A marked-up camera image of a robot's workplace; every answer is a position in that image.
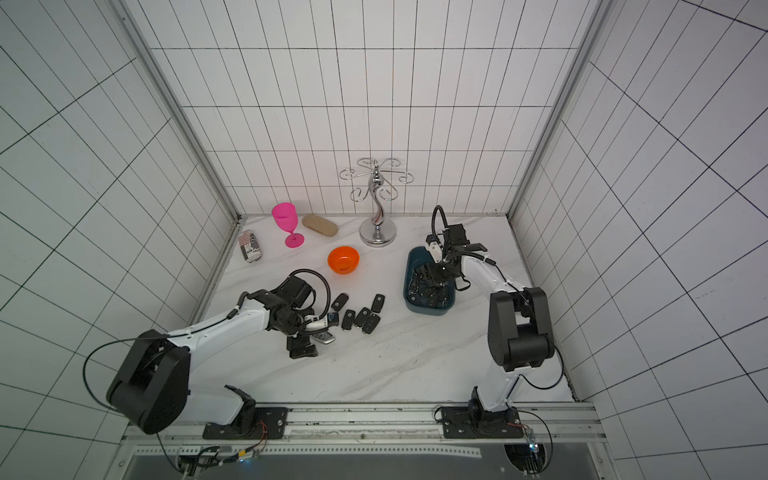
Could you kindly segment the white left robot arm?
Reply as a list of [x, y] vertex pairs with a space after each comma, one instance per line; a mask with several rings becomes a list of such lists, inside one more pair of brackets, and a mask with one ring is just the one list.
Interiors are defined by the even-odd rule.
[[309, 337], [326, 327], [331, 294], [320, 314], [304, 304], [315, 296], [304, 280], [290, 275], [272, 290], [243, 292], [235, 306], [185, 329], [162, 334], [150, 329], [131, 348], [106, 391], [108, 404], [154, 435], [178, 423], [207, 423], [246, 438], [258, 424], [255, 400], [233, 386], [200, 387], [190, 383], [194, 370], [237, 341], [275, 331], [312, 349]]

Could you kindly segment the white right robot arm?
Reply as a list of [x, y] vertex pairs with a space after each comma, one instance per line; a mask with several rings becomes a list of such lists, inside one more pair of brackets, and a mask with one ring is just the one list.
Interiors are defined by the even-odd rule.
[[468, 402], [471, 414], [506, 410], [515, 390], [548, 391], [564, 379], [546, 293], [504, 275], [485, 246], [467, 239], [461, 224], [431, 228], [426, 239], [432, 259], [413, 269], [417, 295], [463, 280], [488, 300], [487, 344], [493, 365]]

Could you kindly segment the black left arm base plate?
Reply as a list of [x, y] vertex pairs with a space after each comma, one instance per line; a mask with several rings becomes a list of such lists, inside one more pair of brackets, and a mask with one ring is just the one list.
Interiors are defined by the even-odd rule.
[[289, 410], [285, 407], [246, 406], [227, 425], [207, 423], [202, 434], [205, 440], [256, 441], [282, 439]]

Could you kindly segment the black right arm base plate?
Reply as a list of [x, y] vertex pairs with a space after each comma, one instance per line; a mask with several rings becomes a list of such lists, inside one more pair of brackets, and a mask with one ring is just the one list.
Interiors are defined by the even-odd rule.
[[436, 411], [436, 419], [447, 439], [520, 439], [524, 436], [523, 425], [514, 408], [490, 412], [474, 404], [443, 406]]

